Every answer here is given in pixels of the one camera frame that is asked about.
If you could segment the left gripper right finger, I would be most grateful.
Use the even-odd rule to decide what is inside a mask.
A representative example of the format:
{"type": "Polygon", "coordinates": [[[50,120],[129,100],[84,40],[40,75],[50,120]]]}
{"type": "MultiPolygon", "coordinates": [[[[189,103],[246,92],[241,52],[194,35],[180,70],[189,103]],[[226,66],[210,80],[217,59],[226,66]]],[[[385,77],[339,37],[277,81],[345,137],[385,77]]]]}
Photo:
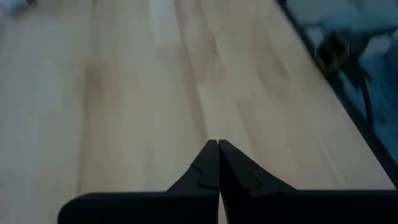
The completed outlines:
{"type": "Polygon", "coordinates": [[[298,190],[227,140],[218,144],[229,223],[397,223],[395,190],[298,190]]]}

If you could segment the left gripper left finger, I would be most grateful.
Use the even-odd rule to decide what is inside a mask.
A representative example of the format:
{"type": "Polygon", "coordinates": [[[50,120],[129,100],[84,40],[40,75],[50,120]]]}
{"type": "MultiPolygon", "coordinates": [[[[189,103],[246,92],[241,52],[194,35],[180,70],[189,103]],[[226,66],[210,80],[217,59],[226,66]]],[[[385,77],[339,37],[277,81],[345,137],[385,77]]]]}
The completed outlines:
{"type": "Polygon", "coordinates": [[[164,192],[83,194],[59,211],[58,223],[216,223],[220,148],[209,140],[164,192]]]}

